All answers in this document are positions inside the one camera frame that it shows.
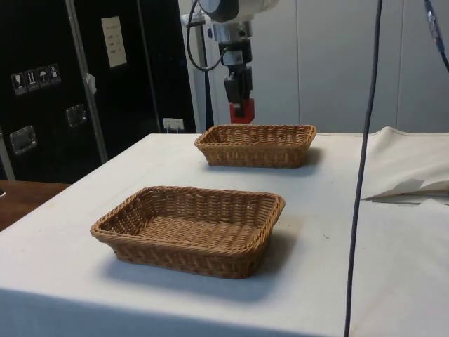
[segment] table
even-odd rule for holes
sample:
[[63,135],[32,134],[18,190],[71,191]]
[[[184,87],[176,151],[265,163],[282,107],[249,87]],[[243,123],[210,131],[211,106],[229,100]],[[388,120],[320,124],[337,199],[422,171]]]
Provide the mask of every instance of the table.
[[[293,170],[209,167],[195,138],[148,136],[0,233],[5,336],[342,335],[360,136],[318,135]],[[284,197],[255,276],[123,263],[90,236],[99,217],[149,185]],[[362,203],[353,336],[449,331],[449,212],[427,206]]]
[[0,231],[65,190],[69,185],[0,180]]

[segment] wooden table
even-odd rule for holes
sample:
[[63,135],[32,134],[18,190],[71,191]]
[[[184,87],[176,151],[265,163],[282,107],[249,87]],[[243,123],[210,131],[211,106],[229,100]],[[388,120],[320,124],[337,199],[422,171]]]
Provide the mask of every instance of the wooden table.
[[69,185],[0,180],[0,231],[65,190]]

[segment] folded white fabric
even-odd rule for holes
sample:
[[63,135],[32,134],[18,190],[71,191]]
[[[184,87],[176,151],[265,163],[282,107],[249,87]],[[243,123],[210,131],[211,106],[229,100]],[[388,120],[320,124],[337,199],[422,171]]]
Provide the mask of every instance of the folded white fabric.
[[387,197],[394,196],[391,202],[420,203],[429,195],[449,204],[447,192],[449,133],[405,133],[386,127],[370,135],[364,199],[388,202]]

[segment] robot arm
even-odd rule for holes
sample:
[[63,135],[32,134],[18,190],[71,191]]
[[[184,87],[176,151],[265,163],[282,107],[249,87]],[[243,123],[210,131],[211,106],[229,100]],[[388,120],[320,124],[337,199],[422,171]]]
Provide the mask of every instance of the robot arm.
[[224,87],[231,107],[232,123],[250,123],[254,119],[253,60],[250,38],[254,15],[275,7],[279,0],[199,0],[203,12],[210,18],[212,30],[209,37],[218,42],[222,64],[228,67],[229,76]]

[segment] woven basket rim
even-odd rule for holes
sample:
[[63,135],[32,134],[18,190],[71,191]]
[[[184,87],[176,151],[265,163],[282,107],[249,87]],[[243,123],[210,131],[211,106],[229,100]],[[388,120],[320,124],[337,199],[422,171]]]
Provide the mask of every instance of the woven basket rim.
[[99,239],[101,242],[105,241],[111,241],[113,239],[114,241],[120,241],[120,238],[122,239],[131,239],[133,240],[134,244],[151,244],[154,248],[168,248],[171,249],[177,248],[180,250],[188,251],[190,249],[194,249],[196,253],[201,252],[207,255],[217,255],[217,251],[214,248],[210,248],[207,246],[202,246],[200,244],[188,244],[184,242],[177,242],[172,240],[151,240],[147,239],[145,237],[139,237],[135,235],[130,234],[119,234],[113,231],[107,231],[107,230],[101,230],[100,226],[109,218],[115,216],[120,210],[121,206],[124,204],[129,204],[133,202],[135,199],[138,199],[142,193],[151,191],[151,190],[178,190],[179,192],[183,191],[207,191],[207,192],[214,192],[214,193],[220,193],[220,194],[250,194],[250,195],[259,195],[260,197],[270,197],[273,199],[273,206],[272,206],[272,212],[270,213],[270,217],[266,219],[266,221],[263,223],[263,225],[260,227],[260,230],[258,234],[254,237],[253,240],[251,240],[248,244],[245,246],[239,248],[239,249],[225,249],[220,248],[220,256],[232,256],[237,257],[240,255],[245,255],[249,251],[255,250],[256,244],[258,241],[260,241],[261,237],[264,235],[264,229],[273,227],[276,223],[278,217],[280,216],[284,206],[286,205],[286,202],[283,197],[281,197],[278,194],[274,193],[268,193],[268,192],[249,192],[249,191],[238,191],[238,190],[218,190],[218,189],[203,189],[203,188],[197,188],[197,187],[176,187],[176,186],[152,186],[152,187],[145,187],[141,189],[140,191],[136,192],[135,194],[128,197],[125,201],[120,203],[118,206],[114,207],[109,213],[101,217],[98,221],[96,221],[92,227],[91,227],[91,234],[95,238]]
[[195,140],[195,146],[197,147],[229,147],[232,146],[234,148],[237,147],[256,147],[256,148],[300,148],[300,147],[309,147],[309,142],[305,143],[298,143],[298,144],[257,144],[257,143],[240,143],[240,142],[227,142],[227,143],[204,143],[204,138],[206,138],[210,133],[214,132],[218,128],[282,128],[282,127],[302,127],[302,128],[308,128],[309,129],[309,139],[315,138],[317,128],[316,126],[309,125],[309,124],[283,124],[283,125],[259,125],[259,124],[220,124],[212,126],[210,129],[208,129],[205,133],[200,135]]

